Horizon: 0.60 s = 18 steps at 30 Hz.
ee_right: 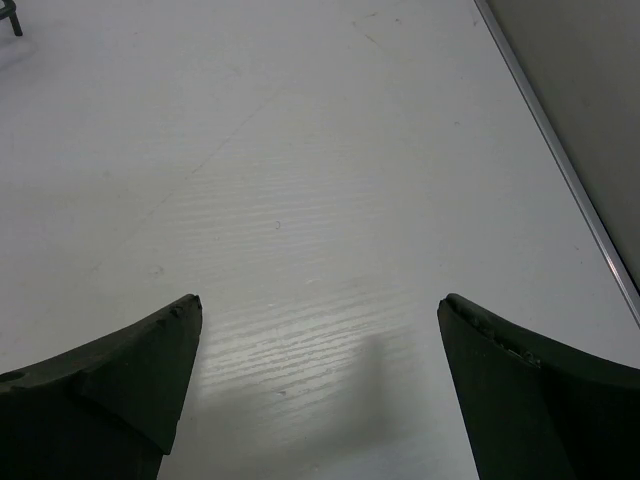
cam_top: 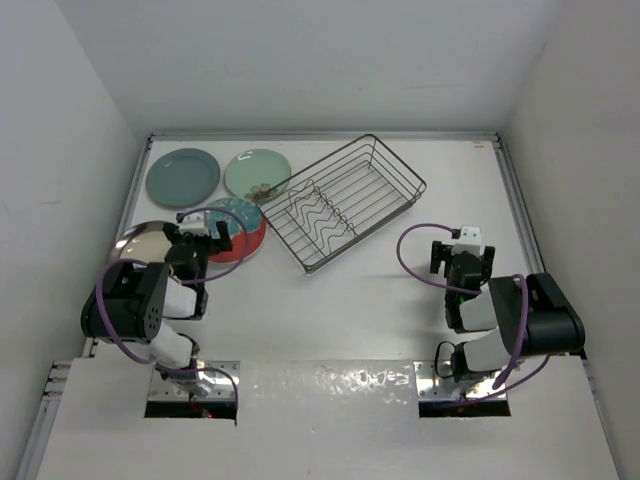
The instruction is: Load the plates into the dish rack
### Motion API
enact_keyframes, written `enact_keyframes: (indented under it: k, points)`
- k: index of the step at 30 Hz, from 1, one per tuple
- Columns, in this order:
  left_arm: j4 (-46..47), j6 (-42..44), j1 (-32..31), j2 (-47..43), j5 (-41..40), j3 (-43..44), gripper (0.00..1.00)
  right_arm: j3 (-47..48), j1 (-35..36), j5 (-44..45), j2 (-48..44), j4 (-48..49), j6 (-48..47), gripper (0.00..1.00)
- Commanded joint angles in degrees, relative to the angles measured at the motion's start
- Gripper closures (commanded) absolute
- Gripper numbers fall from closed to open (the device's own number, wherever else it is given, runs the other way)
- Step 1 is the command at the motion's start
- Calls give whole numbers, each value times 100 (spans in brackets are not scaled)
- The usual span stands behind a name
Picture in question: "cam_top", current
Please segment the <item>teal blue plate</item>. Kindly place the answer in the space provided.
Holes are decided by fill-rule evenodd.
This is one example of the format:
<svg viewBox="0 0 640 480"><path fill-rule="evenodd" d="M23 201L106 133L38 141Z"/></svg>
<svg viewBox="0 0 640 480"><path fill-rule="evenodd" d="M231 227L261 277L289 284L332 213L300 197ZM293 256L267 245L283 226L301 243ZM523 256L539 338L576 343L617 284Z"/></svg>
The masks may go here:
<svg viewBox="0 0 640 480"><path fill-rule="evenodd" d="M152 202L184 208L209 198L217 188L221 168L214 156L195 148L181 148L161 156L149 169L145 186Z"/></svg>

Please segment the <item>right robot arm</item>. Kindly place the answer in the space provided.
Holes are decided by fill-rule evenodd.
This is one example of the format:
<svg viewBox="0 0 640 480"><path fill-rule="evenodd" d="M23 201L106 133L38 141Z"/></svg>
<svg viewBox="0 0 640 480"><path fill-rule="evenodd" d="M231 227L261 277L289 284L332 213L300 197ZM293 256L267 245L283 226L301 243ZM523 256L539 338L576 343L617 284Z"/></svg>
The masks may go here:
<svg viewBox="0 0 640 480"><path fill-rule="evenodd" d="M494 256L491 246L434 241L430 271L444 271L449 329L482 334L453 345L440 376L460 383L496 374L497 389L524 359L580 352L586 331L551 274L491 277Z"/></svg>

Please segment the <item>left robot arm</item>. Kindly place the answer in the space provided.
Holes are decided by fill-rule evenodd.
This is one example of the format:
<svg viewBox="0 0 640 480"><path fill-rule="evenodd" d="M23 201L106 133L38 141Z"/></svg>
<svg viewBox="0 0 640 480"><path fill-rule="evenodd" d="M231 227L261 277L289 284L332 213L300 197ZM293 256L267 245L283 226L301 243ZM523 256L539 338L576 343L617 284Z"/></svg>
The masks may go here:
<svg viewBox="0 0 640 480"><path fill-rule="evenodd" d="M110 253L102 287L83 307L84 335L105 343L116 335L138 362L154 363L182 394L206 398L224 375L208 367L195 340L167 322L203 318L209 257L232 250L228 226L220 220L211 228L201 218L131 227Z"/></svg>

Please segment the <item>dark wire dish rack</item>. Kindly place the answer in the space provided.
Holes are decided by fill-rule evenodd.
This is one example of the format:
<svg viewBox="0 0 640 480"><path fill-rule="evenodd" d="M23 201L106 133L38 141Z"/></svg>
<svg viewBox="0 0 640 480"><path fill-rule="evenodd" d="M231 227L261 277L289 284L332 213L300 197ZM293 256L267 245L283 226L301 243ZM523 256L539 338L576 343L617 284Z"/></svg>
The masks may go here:
<svg viewBox="0 0 640 480"><path fill-rule="evenodd" d="M313 274L409 210L425 180L374 134L302 168L260 206L275 235Z"/></svg>

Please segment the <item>grey rim cream plate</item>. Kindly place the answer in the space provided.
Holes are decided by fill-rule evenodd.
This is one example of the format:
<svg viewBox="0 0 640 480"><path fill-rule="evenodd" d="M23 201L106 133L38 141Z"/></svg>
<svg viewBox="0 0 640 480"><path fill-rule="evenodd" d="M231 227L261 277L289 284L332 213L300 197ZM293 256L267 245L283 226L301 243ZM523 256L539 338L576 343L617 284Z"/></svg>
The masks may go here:
<svg viewBox="0 0 640 480"><path fill-rule="evenodd" d="M121 258L140 260L146 263L163 262L172 246L165 230L174 230L170 222L154 220L134 225L126 230L112 246L107 261Z"/></svg>

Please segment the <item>red teal floral plate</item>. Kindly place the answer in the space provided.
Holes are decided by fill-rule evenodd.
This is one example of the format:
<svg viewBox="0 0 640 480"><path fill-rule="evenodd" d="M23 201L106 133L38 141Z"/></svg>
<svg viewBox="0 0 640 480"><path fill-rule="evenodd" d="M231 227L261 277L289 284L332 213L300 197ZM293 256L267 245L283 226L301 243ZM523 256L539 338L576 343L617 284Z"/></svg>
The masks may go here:
<svg viewBox="0 0 640 480"><path fill-rule="evenodd" d="M209 256L209 261L214 264L233 264L239 260L247 247L246 258L253 255L262 245L267 231L267 222L263 218L259 208L253 202L238 197L223 197L208 204L208 207L221 208L238 216L245 225L248 235L234 217L218 211L208 211L206 213L207 226L211 236L219 239L220 235L216 223L225 221L227 230L232 241L232 250L220 252Z"/></svg>

